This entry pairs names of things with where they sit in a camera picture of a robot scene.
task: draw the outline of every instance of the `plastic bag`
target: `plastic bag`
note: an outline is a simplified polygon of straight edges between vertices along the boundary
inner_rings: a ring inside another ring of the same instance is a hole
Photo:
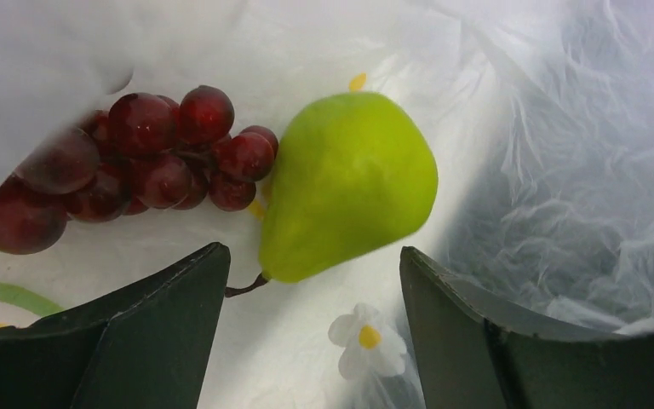
[[[230,95],[235,128],[277,132],[320,96],[382,92],[415,119],[440,173],[414,236],[227,300],[200,407],[424,407],[397,325],[405,244],[562,320],[614,331],[654,317],[654,5],[0,0],[0,183],[94,104],[131,91],[179,99],[198,84]],[[249,212],[208,205],[70,223],[43,253],[0,254],[0,323],[35,319],[3,288],[68,308],[216,240],[232,251],[230,285],[246,285],[258,230]],[[341,316],[377,320],[404,348],[383,351],[387,369],[340,368],[350,334],[330,328]]]

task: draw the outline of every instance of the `grape bunch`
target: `grape bunch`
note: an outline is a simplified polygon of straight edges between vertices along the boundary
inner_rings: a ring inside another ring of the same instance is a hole
[[[246,209],[278,140],[259,125],[232,138],[233,124],[229,97],[206,85],[181,104],[132,93],[91,113],[39,145],[0,187],[0,251],[46,250],[70,220],[190,210],[207,197],[224,211]]]

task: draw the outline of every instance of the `grape stem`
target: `grape stem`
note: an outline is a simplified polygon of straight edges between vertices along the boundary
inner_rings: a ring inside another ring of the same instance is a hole
[[[235,296],[241,296],[242,294],[246,294],[248,292],[251,292],[264,284],[268,283],[269,279],[265,278],[264,275],[260,274],[257,276],[255,279],[255,282],[244,287],[244,288],[232,288],[232,287],[227,287],[224,289],[224,297],[225,298],[232,298]]]
[[[211,160],[211,158],[205,157],[204,155],[202,155],[200,153],[174,151],[174,155],[176,155],[176,156],[178,156],[180,158],[195,160],[195,161],[197,161],[197,162],[199,162],[201,164],[205,164],[209,168],[214,167],[214,161]]]

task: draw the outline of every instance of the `pear stem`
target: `pear stem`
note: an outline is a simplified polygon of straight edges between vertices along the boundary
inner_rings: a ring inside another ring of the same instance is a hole
[[[244,287],[244,288],[232,288],[232,287],[227,287],[224,289],[224,297],[225,298],[232,298],[235,296],[241,296],[242,294],[246,294],[250,291],[253,291],[264,284],[268,283],[269,279],[265,278],[262,274],[258,275],[257,278],[255,279],[255,282]]]

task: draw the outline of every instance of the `white petal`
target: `white petal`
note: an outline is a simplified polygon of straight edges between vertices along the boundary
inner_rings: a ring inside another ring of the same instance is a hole
[[[357,343],[349,343],[338,364],[340,375],[346,380],[358,379],[367,373],[367,361]]]
[[[371,321],[380,317],[382,313],[369,304],[358,302],[357,305],[354,306],[354,314],[362,321]]]
[[[332,325],[330,325],[330,329],[327,331],[327,336],[333,344],[345,348],[347,346],[347,341],[349,341],[350,338],[356,337],[358,331],[359,328],[356,315],[340,315]]]
[[[379,348],[386,354],[407,354],[407,344],[404,339],[390,326],[385,325],[377,329],[382,335]]]
[[[372,369],[383,377],[396,377],[402,375],[405,369],[404,358],[398,354],[383,353],[384,349],[372,349],[367,360]]]

